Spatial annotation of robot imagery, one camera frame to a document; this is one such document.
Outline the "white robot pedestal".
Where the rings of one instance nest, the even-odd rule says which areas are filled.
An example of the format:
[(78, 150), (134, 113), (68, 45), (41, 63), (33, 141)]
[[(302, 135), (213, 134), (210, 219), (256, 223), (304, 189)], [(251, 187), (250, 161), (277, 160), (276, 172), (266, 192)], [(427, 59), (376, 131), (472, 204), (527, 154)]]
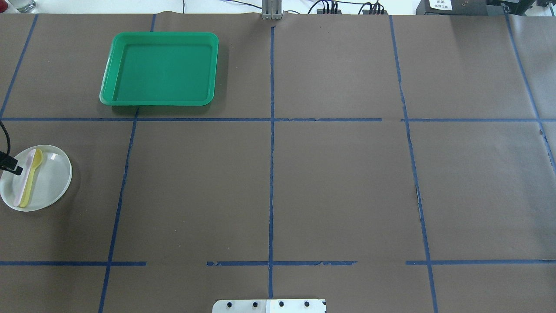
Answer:
[(248, 299), (218, 300), (213, 313), (326, 313), (321, 299)]

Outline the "yellow plastic spoon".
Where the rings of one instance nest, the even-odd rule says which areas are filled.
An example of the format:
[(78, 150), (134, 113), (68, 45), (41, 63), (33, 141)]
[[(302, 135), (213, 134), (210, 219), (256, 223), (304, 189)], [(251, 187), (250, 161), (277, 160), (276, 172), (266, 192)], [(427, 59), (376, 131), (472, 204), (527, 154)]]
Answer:
[(33, 183), (35, 181), (36, 170), (42, 164), (43, 152), (40, 148), (35, 148), (31, 150), (26, 157), (26, 164), (28, 166), (26, 175), (24, 178), (24, 186), (22, 187), (18, 207), (25, 208), (28, 206), (30, 201), (30, 194), (32, 192)]

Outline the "clear water bottle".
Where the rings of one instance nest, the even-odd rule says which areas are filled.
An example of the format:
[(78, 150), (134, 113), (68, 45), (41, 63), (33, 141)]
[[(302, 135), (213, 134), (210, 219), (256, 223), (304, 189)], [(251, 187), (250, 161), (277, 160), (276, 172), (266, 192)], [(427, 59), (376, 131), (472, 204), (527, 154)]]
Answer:
[(20, 13), (29, 13), (36, 7), (35, 0), (8, 0), (7, 2)]

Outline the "aluminium frame post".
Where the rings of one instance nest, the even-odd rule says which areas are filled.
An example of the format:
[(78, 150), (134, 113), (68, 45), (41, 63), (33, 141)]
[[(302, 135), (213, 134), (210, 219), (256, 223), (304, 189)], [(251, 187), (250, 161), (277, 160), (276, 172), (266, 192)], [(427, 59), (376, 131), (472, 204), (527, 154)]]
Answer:
[(261, 17), (263, 20), (282, 20), (283, 15), (282, 0), (262, 0)]

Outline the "green plastic tray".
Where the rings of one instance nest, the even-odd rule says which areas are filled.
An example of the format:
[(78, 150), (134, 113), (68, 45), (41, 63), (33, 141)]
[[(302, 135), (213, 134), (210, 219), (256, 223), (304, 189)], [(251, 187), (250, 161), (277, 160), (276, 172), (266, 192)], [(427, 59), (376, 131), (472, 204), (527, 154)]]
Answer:
[(107, 106), (205, 106), (215, 96), (219, 39), (211, 32), (123, 32), (99, 92)]

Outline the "white round plate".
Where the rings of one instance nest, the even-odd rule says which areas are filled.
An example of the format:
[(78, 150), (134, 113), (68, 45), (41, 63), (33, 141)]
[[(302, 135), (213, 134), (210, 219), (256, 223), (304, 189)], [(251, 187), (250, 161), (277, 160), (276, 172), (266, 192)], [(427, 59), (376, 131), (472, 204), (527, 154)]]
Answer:
[(26, 207), (14, 206), (14, 199), (24, 180), (24, 173), (16, 176), (3, 172), (1, 176), (1, 201), (17, 211), (32, 212), (54, 204), (65, 194), (72, 180), (72, 165), (68, 155), (53, 145), (36, 145), (19, 152), (14, 158), (24, 171), (26, 170), (26, 155), (32, 149), (40, 149), (43, 159), (34, 173), (30, 200)]

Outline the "pink plastic spoon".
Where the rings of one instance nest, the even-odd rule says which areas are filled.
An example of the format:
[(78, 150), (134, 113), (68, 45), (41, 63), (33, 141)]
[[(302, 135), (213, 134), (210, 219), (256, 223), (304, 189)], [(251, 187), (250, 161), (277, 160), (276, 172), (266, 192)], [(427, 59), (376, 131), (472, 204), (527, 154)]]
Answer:
[(34, 169), (33, 164), (36, 159), (36, 149), (32, 149), (28, 152), (25, 159), (25, 165), (23, 167), (22, 175), (18, 186), (14, 189), (14, 200), (13, 205), (20, 207), (23, 201), (23, 197), (26, 190), (26, 184), (28, 182), (30, 173)]

